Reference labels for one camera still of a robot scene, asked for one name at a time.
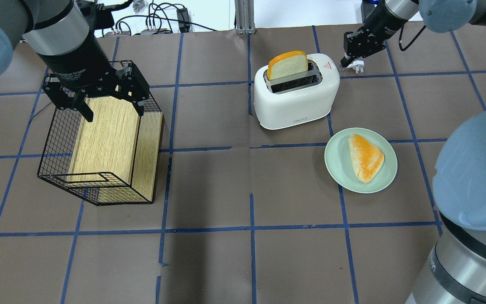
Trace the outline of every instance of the light green plate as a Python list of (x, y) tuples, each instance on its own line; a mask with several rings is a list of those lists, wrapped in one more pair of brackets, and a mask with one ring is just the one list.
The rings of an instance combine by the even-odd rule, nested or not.
[[(374, 146), (382, 150), (384, 161), (382, 168), (373, 180), (363, 183), (357, 179), (351, 166), (350, 148), (348, 138), (357, 133), (363, 136)], [(380, 134), (363, 128), (349, 128), (336, 133), (326, 145), (324, 154), (326, 167), (329, 174), (348, 190), (358, 193), (374, 193), (386, 188), (397, 175), (397, 154), (391, 144)]]

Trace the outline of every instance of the bread slice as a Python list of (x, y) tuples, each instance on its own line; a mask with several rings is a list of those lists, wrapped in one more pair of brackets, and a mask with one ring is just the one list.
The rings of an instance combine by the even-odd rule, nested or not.
[(307, 70), (307, 54), (303, 51), (291, 51), (280, 54), (270, 61), (267, 67), (267, 79), (273, 80)]
[(355, 176), (363, 183), (372, 181), (382, 167), (384, 161), (382, 151), (358, 134), (352, 134), (348, 139), (348, 144)]

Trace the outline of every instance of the wood grain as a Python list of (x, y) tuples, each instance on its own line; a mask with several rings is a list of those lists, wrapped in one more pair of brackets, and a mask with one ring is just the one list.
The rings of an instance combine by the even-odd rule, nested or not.
[[(97, 172), (112, 172), (129, 183), (147, 200), (154, 199), (155, 172), (162, 135), (162, 112), (146, 112), (140, 117), (130, 102), (116, 98), (87, 101), (93, 122), (81, 120), (69, 174), (69, 187), (103, 181)], [(99, 187), (109, 182), (96, 183)], [(113, 189), (100, 189), (98, 200), (108, 202)]]
[(146, 112), (140, 122), (132, 187), (153, 200), (155, 171), (162, 134), (162, 112)]
[[(140, 116), (132, 104), (117, 98), (87, 101), (93, 122), (81, 119), (69, 174), (108, 171), (131, 181)], [(98, 175), (69, 175), (68, 182), (96, 181)]]

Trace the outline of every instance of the black wire basket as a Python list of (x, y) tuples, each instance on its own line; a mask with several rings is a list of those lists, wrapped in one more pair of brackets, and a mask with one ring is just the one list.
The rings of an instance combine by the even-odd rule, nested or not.
[[(151, 94), (144, 101), (143, 111), (144, 114), (160, 112)], [(153, 199), (147, 199), (133, 188), (132, 179), (127, 183), (112, 172), (69, 173), (81, 120), (82, 116), (78, 112), (55, 110), (37, 176), (95, 206), (152, 204)], [(72, 175), (89, 175), (94, 180), (69, 181)]]

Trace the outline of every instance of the cable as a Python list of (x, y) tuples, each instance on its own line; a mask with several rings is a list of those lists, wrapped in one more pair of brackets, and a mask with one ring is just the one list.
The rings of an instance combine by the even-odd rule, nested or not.
[(119, 30), (120, 31), (123, 31), (123, 29), (121, 28), (121, 23), (125, 23), (125, 25), (129, 28), (129, 35), (132, 36), (131, 27), (129, 27), (129, 23), (126, 23), (125, 21), (119, 21)]
[(415, 35), (415, 37), (412, 39), (412, 41), (410, 41), (410, 43), (408, 43), (408, 45), (407, 45), (405, 48), (403, 48), (403, 46), (402, 46), (402, 33), (403, 33), (404, 29), (405, 29), (405, 26), (403, 25), (403, 26), (401, 27), (401, 32), (399, 33), (399, 48), (400, 48), (400, 50), (401, 50), (402, 52), (404, 52), (405, 50), (407, 50), (407, 49), (408, 49), (408, 48), (409, 48), (409, 47), (412, 45), (412, 43), (413, 43), (413, 42), (415, 42), (415, 40), (417, 39), (417, 37), (419, 37), (419, 35), (421, 35), (421, 33), (422, 33), (422, 32), (423, 32), (423, 31), (424, 31), (426, 28), (427, 28), (427, 26), (426, 26), (426, 25), (424, 25), (423, 27), (421, 27), (421, 29), (420, 29), (420, 30), (419, 30), (419, 32), (418, 32), (418, 33)]
[[(149, 26), (151, 27), (151, 29), (153, 29), (153, 27), (157, 27), (156, 23), (155, 23), (155, 17), (159, 18), (159, 15), (157, 14), (150, 14), (149, 16), (146, 17), (145, 19), (145, 23), (146, 23), (146, 26), (147, 26), (147, 21), (149, 20)], [(159, 24), (159, 29), (162, 28), (162, 20), (159, 19), (160, 21), (160, 24)]]
[(198, 23), (194, 23), (194, 22), (190, 22), (190, 21), (185, 21), (185, 20), (178, 20), (178, 19), (168, 19), (168, 18), (162, 18), (162, 17), (157, 17), (158, 19), (164, 19), (164, 20), (168, 20), (168, 21), (177, 21), (177, 22), (182, 22), (182, 23), (185, 23), (185, 24), (194, 24), (196, 25), (197, 27), (203, 27), (204, 29), (207, 29), (207, 30), (210, 30), (210, 31), (214, 31), (216, 32), (217, 30), (216, 29), (212, 29), (211, 27), (205, 27), (204, 25), (201, 25), (201, 24), (198, 24)]
[[(166, 12), (164, 11), (164, 9), (165, 9), (165, 8), (169, 8), (169, 7), (170, 7), (170, 5), (171, 5), (171, 6), (173, 6), (173, 7), (174, 7), (176, 10), (178, 9), (178, 8), (177, 8), (177, 6), (175, 6), (175, 5), (173, 5), (173, 4), (169, 4), (169, 3), (168, 3), (168, 4), (169, 4), (169, 6), (166, 6), (166, 7), (164, 7), (164, 8), (161, 8), (160, 6), (161, 6), (162, 4), (157, 5), (157, 4), (154, 4), (153, 2), (151, 2), (151, 4), (149, 5), (149, 7), (150, 7), (150, 8), (151, 8), (151, 6), (153, 6), (153, 5), (156, 5), (156, 6), (157, 6), (157, 7), (155, 8), (155, 10), (153, 11), (153, 14), (155, 14), (155, 15), (156, 15), (157, 10), (160, 10), (160, 11), (162, 11), (162, 13), (164, 14), (164, 17), (166, 17), (166, 18), (168, 19), (168, 15), (166, 15)], [(168, 27), (170, 28), (170, 32), (172, 32), (172, 33), (173, 33), (172, 25), (170, 24), (170, 22), (168, 22)]]
[[(119, 19), (117, 22), (116, 22), (116, 25), (118, 23), (121, 22), (121, 20), (124, 20), (124, 19), (127, 19), (127, 18), (131, 18), (131, 17), (146, 17), (146, 18), (150, 18), (151, 16), (146, 16), (146, 15), (131, 15), (131, 16), (126, 16), (126, 17), (123, 17), (121, 19)], [(212, 29), (211, 27), (205, 27), (204, 25), (201, 25), (201, 24), (198, 24), (198, 23), (194, 23), (194, 22), (190, 22), (190, 21), (185, 21), (185, 20), (179, 20), (179, 19), (170, 19), (170, 18), (162, 18), (158, 15), (156, 16), (153, 16), (154, 18), (157, 18), (157, 19), (160, 19), (160, 20), (168, 20), (168, 21), (177, 21), (177, 22), (182, 22), (182, 23), (185, 23), (185, 24), (194, 24), (196, 25), (197, 27), (203, 27), (204, 29), (207, 29), (207, 30), (210, 30), (210, 31), (217, 31), (216, 29)]]

